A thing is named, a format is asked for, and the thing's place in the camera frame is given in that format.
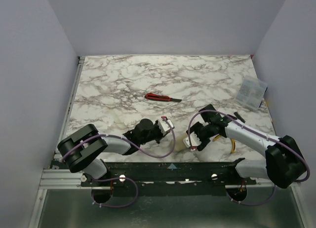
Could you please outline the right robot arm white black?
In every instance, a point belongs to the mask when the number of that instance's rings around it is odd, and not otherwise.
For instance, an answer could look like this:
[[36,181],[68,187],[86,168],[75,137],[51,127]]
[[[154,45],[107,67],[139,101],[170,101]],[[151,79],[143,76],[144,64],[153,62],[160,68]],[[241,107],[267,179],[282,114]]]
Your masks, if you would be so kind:
[[242,117],[219,112],[212,105],[196,115],[200,115],[204,123],[189,123],[181,140],[186,149],[201,151],[212,137],[222,136],[248,146],[265,159],[238,162],[235,170],[241,178],[267,179],[285,189],[293,182],[304,182],[310,177],[310,168],[292,137],[263,133],[246,125]]

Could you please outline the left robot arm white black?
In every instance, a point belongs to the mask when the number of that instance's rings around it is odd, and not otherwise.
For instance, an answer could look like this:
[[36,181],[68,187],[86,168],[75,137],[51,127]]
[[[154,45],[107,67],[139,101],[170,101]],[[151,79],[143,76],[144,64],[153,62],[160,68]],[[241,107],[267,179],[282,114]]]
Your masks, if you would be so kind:
[[103,152],[131,155],[139,151],[140,146],[151,141],[160,143],[170,132],[166,120],[152,122],[142,119],[132,130],[122,136],[100,136],[94,124],[88,124],[57,145],[64,162],[72,173],[83,171],[95,179],[103,177],[108,169],[97,156]]

